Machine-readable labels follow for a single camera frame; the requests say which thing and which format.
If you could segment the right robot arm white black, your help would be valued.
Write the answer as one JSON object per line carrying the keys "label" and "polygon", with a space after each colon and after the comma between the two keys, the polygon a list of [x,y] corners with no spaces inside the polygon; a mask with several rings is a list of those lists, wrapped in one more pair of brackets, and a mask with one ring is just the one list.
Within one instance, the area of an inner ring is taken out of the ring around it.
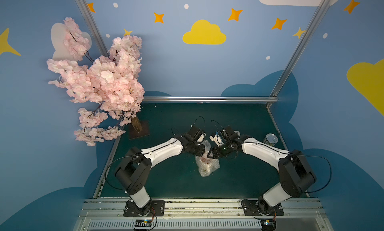
{"label": "right robot arm white black", "polygon": [[276,149],[247,135],[223,141],[220,136],[212,134],[210,140],[216,144],[211,148],[214,159],[241,151],[277,170],[279,183],[258,198],[259,210],[263,213],[269,213],[269,209],[275,208],[280,202],[300,197],[317,181],[313,169],[300,151]]}

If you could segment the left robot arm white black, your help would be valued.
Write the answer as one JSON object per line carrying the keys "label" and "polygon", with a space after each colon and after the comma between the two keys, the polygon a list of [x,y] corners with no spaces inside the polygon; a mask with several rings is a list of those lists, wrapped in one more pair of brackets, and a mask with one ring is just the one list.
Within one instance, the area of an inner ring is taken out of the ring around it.
{"label": "left robot arm white black", "polygon": [[151,203],[151,198],[146,191],[145,184],[151,169],[182,153],[202,156],[205,151],[205,145],[202,144],[204,138],[205,134],[197,135],[195,138],[184,134],[175,136],[152,148],[140,150],[134,147],[119,163],[115,177],[136,207],[146,210]]}

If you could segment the bubble wrap sheet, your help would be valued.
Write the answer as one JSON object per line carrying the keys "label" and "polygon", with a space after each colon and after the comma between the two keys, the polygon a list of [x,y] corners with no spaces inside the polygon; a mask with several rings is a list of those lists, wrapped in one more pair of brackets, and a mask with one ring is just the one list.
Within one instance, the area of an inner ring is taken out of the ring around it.
{"label": "bubble wrap sheet", "polygon": [[201,157],[195,157],[198,171],[202,177],[208,177],[214,171],[220,168],[220,162],[218,159],[208,158],[208,153],[211,150],[211,144],[204,140],[201,145],[205,146],[204,153]]}

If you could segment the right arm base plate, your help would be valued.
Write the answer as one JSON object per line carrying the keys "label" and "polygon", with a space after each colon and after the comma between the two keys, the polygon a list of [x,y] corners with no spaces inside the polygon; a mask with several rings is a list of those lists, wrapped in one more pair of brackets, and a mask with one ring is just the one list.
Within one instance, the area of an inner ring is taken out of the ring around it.
{"label": "right arm base plate", "polygon": [[284,211],[281,204],[274,207],[264,201],[243,199],[240,202],[245,216],[283,216]]}

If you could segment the white mug red inside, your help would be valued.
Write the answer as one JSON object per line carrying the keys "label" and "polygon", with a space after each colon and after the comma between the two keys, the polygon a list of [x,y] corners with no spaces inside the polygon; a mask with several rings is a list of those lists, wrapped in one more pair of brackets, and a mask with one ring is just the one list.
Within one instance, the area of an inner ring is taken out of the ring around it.
{"label": "white mug red inside", "polygon": [[197,165],[199,173],[202,177],[208,177],[211,173],[215,171],[215,166],[213,162],[208,161],[204,157],[200,157],[197,159]]}

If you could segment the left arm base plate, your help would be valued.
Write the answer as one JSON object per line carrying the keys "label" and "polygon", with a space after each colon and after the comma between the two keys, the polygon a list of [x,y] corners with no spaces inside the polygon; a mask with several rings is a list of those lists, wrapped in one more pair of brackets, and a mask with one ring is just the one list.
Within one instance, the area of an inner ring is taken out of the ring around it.
{"label": "left arm base plate", "polygon": [[163,217],[165,212],[165,201],[152,201],[150,200],[143,208],[139,208],[133,201],[127,201],[125,210],[123,213],[124,217],[138,217],[153,215],[157,217]]}

